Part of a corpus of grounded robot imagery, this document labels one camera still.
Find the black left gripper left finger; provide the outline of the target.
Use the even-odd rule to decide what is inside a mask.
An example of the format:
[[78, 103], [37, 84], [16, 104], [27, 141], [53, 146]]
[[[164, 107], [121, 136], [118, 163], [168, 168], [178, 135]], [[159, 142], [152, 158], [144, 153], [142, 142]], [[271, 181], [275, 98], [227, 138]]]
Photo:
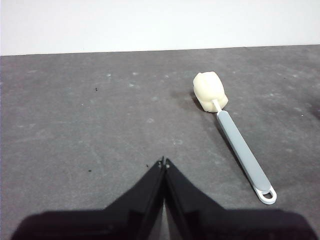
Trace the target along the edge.
[[146, 240], [163, 208], [165, 159], [104, 209], [46, 211], [18, 225], [13, 240]]

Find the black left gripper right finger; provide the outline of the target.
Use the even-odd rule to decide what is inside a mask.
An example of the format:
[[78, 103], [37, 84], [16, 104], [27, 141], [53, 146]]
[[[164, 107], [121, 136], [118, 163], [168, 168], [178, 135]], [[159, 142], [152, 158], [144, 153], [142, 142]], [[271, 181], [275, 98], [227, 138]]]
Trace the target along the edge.
[[308, 221], [280, 209], [225, 209], [165, 160], [166, 205], [184, 240], [316, 240]]

